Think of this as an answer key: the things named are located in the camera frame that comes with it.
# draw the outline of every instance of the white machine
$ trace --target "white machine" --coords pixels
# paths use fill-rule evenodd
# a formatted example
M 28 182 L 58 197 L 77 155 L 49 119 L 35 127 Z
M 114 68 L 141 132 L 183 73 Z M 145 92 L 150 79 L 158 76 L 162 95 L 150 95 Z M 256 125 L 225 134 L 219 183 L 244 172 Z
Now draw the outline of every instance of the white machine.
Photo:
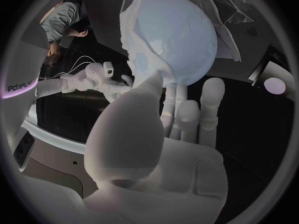
M 187 0 L 176 1 L 185 9 L 193 6 Z M 142 0 L 135 0 L 128 12 L 137 15 L 133 12 L 137 8 L 143 9 Z M 113 81 L 114 68 L 110 62 L 91 63 L 75 75 L 39 82 L 36 67 L 27 67 L 30 73 L 15 66 L 8 71 L 6 90 L 2 91 L 7 110 L 6 135 L 20 171 L 26 167 L 34 139 L 19 127 L 36 99 L 58 92 L 93 89 L 102 92 L 111 103 L 96 121 L 86 142 L 84 166 L 99 188 L 95 193 L 81 199 L 69 188 L 22 177 L 30 188 L 27 194 L 35 196 L 37 206 L 47 200 L 40 212 L 47 210 L 45 216 L 48 215 L 53 223 L 212 224 L 216 221 L 228 191 L 223 158 L 215 149 L 217 111 L 225 87 L 218 78 L 206 81 L 200 99 L 201 110 L 197 102 L 187 100 L 187 85 L 201 79 L 209 70 L 217 47 L 212 24 L 197 7 L 192 9 L 188 18 L 190 27 L 181 29 L 189 34 L 183 38 L 173 26 L 168 37 L 163 38 L 172 43 L 179 42 L 176 38 L 181 36 L 179 47 L 196 45 L 199 38 L 196 26 L 203 24 L 205 33 L 200 35 L 205 38 L 200 41 L 200 51 L 207 53 L 206 59 L 198 64 L 194 63 L 199 58 L 194 49 L 182 49 L 184 54 L 180 54 L 179 47 L 173 44 L 169 45 L 174 49 L 168 49 L 169 60 L 164 58 L 166 50 L 163 57 L 154 55 L 146 44 L 147 39 L 136 40 L 131 30 L 134 25 L 127 24 L 129 35 L 122 29 L 122 38 L 130 55 L 129 63 L 132 62 L 129 65 L 135 72 L 134 83 L 127 76 L 122 76 L 126 84 Z M 173 10 L 177 22 L 187 19 L 183 10 Z M 135 21 L 142 30 L 143 18 Z M 167 31 L 165 24 L 159 26 L 160 32 L 162 27 Z M 151 29 L 145 28 L 141 33 Z M 16 46 L 23 53 L 11 57 L 13 63 L 20 62 L 22 56 L 35 49 L 25 38 Z M 184 59 L 178 62 L 179 56 L 186 58 L 185 65 Z M 20 77 L 17 84 L 15 77 Z M 167 89 L 160 117 L 159 99 L 163 86 Z M 16 105 L 20 102 L 23 102 L 22 108 Z

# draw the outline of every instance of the gray shirt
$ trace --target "gray shirt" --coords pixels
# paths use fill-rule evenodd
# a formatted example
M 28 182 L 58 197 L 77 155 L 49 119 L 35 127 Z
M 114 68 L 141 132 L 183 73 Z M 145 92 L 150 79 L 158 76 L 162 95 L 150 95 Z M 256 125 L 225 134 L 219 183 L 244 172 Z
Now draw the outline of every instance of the gray shirt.
M 47 34 L 48 41 L 59 42 L 64 35 L 67 35 L 68 27 L 79 21 L 79 6 L 72 2 L 64 2 L 58 6 L 41 23 Z

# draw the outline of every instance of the floor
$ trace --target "floor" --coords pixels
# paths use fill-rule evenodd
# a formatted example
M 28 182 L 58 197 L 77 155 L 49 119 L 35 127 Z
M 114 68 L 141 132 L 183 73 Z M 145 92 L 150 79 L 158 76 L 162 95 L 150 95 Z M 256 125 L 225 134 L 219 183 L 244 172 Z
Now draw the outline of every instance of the floor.
M 248 77 L 261 61 L 269 45 L 283 52 L 267 22 L 258 13 L 254 22 L 227 25 L 242 56 L 242 62 L 216 59 L 207 76 L 188 87 L 188 98 L 199 101 L 202 85 L 210 77 L 223 78 L 226 94 L 219 109 L 217 149 L 224 157 L 229 180 L 228 200 L 218 224 L 233 219 L 265 189 L 277 170 L 288 144 L 294 103 L 251 86 Z M 75 38 L 59 66 L 42 68 L 40 75 L 51 77 L 69 71 L 82 55 L 96 62 L 111 61 L 115 80 L 131 75 L 127 58 L 99 44 L 92 32 Z M 38 125 L 67 138 L 85 142 L 101 112 L 109 103 L 96 91 L 55 94 L 37 102 Z

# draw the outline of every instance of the white ball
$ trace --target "white ball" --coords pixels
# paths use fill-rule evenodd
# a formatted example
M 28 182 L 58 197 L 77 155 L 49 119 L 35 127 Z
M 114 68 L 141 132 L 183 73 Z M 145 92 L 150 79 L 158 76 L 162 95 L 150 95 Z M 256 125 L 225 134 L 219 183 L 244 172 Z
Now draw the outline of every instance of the white ball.
M 207 15 L 189 0 L 143 0 L 134 32 L 174 71 L 177 83 L 191 85 L 211 68 L 217 36 Z M 147 69 L 138 55 L 136 68 Z

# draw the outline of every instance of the logo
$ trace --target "logo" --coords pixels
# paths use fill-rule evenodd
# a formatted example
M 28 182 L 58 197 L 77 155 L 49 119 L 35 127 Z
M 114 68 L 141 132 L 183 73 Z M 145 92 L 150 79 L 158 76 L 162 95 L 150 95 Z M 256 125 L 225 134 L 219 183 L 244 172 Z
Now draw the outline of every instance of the logo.
M 23 89 L 25 87 L 28 87 L 30 86 L 32 83 L 32 81 L 28 82 L 28 83 L 23 83 L 23 84 L 16 84 L 15 86 L 9 86 L 8 87 L 8 92 L 11 92 L 11 91 L 17 91 L 19 89 Z

